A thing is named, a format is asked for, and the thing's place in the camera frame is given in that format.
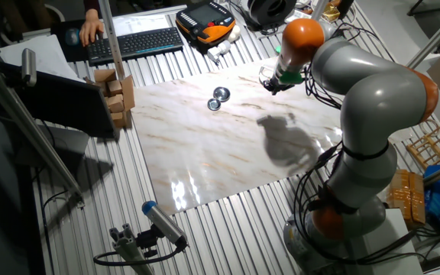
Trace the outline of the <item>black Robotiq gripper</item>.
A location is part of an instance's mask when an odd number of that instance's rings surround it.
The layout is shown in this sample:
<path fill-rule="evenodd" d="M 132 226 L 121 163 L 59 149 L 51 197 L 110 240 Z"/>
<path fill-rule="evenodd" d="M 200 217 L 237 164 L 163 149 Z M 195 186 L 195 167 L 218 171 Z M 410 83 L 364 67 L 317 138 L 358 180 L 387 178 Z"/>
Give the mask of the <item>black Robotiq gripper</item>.
<path fill-rule="evenodd" d="M 293 84 L 282 84 L 275 76 L 264 80 L 264 88 L 271 92 L 271 95 L 280 95 L 282 91 L 288 90 L 294 87 Z"/>

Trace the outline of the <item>person's hand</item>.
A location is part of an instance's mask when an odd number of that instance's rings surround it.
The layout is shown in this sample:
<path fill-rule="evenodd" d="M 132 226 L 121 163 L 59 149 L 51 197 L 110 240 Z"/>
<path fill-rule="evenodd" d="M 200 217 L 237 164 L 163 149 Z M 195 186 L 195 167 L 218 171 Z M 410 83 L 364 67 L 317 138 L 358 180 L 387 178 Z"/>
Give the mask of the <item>person's hand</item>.
<path fill-rule="evenodd" d="M 99 19 L 99 13 L 91 8 L 85 14 L 85 22 L 79 32 L 79 39 L 84 47 L 95 42 L 96 35 L 104 32 L 104 24 Z"/>

